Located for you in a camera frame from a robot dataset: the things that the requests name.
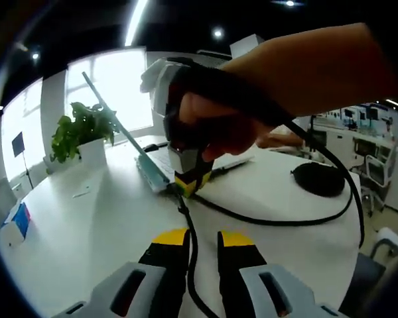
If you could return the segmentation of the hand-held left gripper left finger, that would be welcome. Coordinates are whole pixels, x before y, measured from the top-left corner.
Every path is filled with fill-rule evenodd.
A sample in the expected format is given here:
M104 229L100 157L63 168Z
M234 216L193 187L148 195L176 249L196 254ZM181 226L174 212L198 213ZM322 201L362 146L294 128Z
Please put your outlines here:
M178 317L186 291L190 230L163 232L138 262L128 262L100 282L89 301L57 317Z

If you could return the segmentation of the person's right hand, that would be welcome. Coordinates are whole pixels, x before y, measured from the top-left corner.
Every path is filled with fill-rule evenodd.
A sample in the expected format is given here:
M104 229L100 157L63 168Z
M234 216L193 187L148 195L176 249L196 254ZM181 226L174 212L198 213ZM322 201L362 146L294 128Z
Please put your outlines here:
M230 64L179 69L168 86L166 114L170 143L178 150L197 148L205 161L241 154L261 135L295 119Z

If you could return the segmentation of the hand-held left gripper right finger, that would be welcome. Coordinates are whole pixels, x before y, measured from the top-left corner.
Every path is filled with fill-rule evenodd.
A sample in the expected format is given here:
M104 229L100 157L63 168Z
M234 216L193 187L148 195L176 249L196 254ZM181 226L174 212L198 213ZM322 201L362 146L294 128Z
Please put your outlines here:
M340 316L288 270L268 264L245 235L218 232L218 272L226 317Z

